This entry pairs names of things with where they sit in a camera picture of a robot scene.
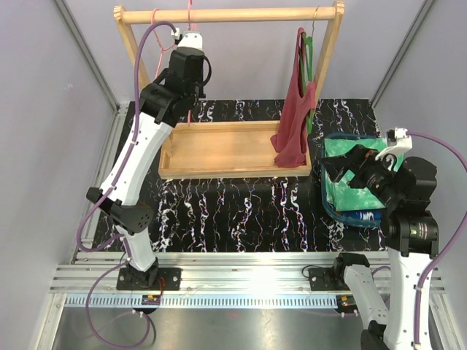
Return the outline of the green patterned garment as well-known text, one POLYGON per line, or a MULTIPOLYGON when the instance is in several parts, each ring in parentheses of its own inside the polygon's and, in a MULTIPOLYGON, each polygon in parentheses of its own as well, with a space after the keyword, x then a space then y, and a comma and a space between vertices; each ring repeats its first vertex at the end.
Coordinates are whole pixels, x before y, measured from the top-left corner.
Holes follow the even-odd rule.
POLYGON ((322 155, 325 199, 336 211, 391 207, 394 194, 386 186, 411 148, 407 135, 394 139, 326 138, 322 155))

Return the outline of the pink wire hanger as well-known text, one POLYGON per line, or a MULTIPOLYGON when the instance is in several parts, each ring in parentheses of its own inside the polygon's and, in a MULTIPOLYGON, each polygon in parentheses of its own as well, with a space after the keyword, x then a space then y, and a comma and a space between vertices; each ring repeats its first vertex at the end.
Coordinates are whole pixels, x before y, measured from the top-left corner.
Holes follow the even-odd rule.
MULTIPOLYGON (((158 11, 159 9, 158 8, 155 8, 152 10, 152 14, 151 14, 151 23, 153 24, 156 20, 156 12, 158 11)), ((155 36, 155 39, 156 39, 156 42, 158 44, 158 48, 159 48, 159 59, 158 59, 158 65, 157 65, 157 69, 156 69, 156 72, 155 72, 155 76, 154 78, 157 78, 160 71, 161 71, 161 64, 162 64, 162 61, 163 61, 163 56, 164 56, 164 53, 165 52, 168 52, 172 49, 174 49, 176 47, 176 44, 171 44, 170 46, 168 47, 164 47, 159 36, 158 36, 158 33, 156 32, 156 30, 153 30, 153 34, 155 36)))
MULTIPOLYGON (((192 6, 193 6, 193 0, 188 0, 188 30, 189 31, 194 31, 194 30, 196 30, 196 27, 197 27, 197 25, 195 23, 193 23, 192 19, 191 19, 192 6)), ((188 111, 188 120, 187 120, 188 126, 190 126, 191 117, 192 117, 192 111, 189 110, 188 111)))

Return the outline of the blue patterned trousers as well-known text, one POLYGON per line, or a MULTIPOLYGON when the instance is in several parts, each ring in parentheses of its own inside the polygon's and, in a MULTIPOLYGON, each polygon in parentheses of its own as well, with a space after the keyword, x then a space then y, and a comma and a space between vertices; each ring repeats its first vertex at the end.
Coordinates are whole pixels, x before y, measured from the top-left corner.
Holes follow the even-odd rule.
POLYGON ((379 222, 382 217, 382 211, 380 209, 338 211, 338 214, 347 219, 354 219, 365 222, 379 222))

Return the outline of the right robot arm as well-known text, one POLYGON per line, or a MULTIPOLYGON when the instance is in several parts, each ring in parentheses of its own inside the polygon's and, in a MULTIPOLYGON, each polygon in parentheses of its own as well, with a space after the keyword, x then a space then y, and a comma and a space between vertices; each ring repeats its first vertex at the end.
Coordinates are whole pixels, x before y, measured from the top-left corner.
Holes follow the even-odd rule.
POLYGON ((380 227, 390 261, 390 302, 376 287, 362 254, 341 253, 331 271, 333 284, 350 289, 362 319, 362 349, 431 349, 429 299, 433 263, 439 254, 439 226, 428 210, 437 168, 407 157, 397 171, 385 155, 363 145, 322 160, 331 181, 348 171, 351 188, 368 189, 384 206, 380 227))

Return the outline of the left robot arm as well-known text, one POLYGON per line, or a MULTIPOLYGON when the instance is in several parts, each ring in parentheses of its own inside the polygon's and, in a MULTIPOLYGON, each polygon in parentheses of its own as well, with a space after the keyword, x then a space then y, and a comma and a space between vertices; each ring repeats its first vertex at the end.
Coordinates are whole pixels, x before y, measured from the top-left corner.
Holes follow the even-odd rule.
POLYGON ((204 68, 209 59, 200 49, 181 47, 169 65, 150 84, 136 89, 133 124, 111 174, 86 197, 112 218, 126 251, 126 264, 117 287, 161 287, 162 274, 150 241, 148 226, 154 211, 139 202, 144 179, 159 149, 182 117, 204 97, 211 78, 204 68))

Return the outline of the green plastic hanger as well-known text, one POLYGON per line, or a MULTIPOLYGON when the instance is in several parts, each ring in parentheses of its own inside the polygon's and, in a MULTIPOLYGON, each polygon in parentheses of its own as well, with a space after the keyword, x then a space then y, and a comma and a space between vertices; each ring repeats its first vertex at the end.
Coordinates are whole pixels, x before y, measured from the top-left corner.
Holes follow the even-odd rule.
POLYGON ((317 11, 319 7, 316 8, 314 11, 313 19, 312 19, 312 33, 309 36, 305 31, 301 33, 301 41, 300 41, 300 56, 299 56, 299 64, 300 64, 300 75, 301 75, 301 84, 302 84, 302 92, 306 91, 307 85, 313 81, 314 73, 313 73, 313 53, 314 53, 314 26, 315 21, 317 18, 317 11))

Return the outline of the teal transparent plastic bin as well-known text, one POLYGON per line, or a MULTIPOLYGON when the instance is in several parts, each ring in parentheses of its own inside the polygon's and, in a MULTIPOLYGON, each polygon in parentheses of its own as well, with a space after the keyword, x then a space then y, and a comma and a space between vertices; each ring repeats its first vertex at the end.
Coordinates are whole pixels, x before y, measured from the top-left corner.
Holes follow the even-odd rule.
MULTIPOLYGON (((320 157, 335 157, 343 155, 355 145, 382 150, 386 147, 386 141, 376 136, 352 135, 345 133, 332 133, 323 139, 320 157)), ((338 211, 354 211, 366 209, 380 209, 382 204, 367 189, 352 189, 347 182, 353 178, 351 172, 346 173, 339 182, 332 182, 323 166, 321 170, 321 199, 325 212, 337 222, 357 228, 377 228, 380 222, 365 222, 347 219, 338 214, 338 211)))

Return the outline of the maroon tank top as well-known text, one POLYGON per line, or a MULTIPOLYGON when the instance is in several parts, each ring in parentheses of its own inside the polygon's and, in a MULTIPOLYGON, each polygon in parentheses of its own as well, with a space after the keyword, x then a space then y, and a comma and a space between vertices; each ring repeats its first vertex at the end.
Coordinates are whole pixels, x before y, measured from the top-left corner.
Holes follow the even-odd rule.
POLYGON ((270 140, 277 153, 274 159, 280 168, 295 168, 306 162, 308 152, 308 129, 306 119, 316 108, 316 85, 310 82, 303 88, 299 58, 302 56, 302 36, 306 34, 302 27, 296 34, 296 47, 293 56, 293 69, 282 108, 277 133, 270 140))

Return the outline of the black marbled table mat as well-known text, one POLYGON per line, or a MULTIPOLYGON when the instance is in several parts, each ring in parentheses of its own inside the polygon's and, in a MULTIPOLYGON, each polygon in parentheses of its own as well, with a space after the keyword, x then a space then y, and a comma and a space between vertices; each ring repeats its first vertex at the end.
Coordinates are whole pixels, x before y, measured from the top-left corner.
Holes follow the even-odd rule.
MULTIPOLYGON (((278 120, 283 100, 202 101, 192 123, 278 120)), ((367 99, 323 99, 309 150, 308 177, 162 180, 160 153, 144 179, 140 201, 155 211, 149 232, 154 252, 384 251, 377 228, 331 219, 321 204, 317 159, 332 133, 379 136, 367 99)))

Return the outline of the wooden clothes rack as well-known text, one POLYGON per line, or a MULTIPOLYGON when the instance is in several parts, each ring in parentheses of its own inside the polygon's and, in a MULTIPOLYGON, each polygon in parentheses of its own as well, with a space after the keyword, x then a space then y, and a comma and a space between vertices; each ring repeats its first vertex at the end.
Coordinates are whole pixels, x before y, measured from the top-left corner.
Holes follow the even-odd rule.
MULTIPOLYGON (((316 7, 198 9, 191 11, 192 22, 265 22, 312 20, 316 7)), ((131 60, 136 59, 137 44, 132 27, 150 24, 151 11, 127 11, 114 8, 123 43, 131 60)), ((187 23, 188 11, 162 10, 156 20, 187 23)), ((313 82, 319 93, 331 61, 336 38, 344 16, 344 2, 335 1, 330 7, 319 7, 316 21, 327 21, 327 28, 313 82)), ((241 122, 195 122, 178 125, 163 143, 158 172, 162 179, 212 179, 274 176, 308 176, 312 161, 295 168, 275 165, 276 152, 270 142, 279 127, 276 120, 241 122)))

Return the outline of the aluminium mounting rail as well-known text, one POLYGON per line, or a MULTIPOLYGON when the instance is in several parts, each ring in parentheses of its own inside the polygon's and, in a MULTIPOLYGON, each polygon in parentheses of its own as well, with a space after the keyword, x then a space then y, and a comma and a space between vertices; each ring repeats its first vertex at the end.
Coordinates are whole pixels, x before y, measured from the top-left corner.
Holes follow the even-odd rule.
POLYGON ((117 308, 318 308, 336 309, 351 292, 325 282, 333 252, 161 253, 161 279, 144 289, 118 268, 117 252, 77 255, 59 265, 50 292, 68 306, 117 308))

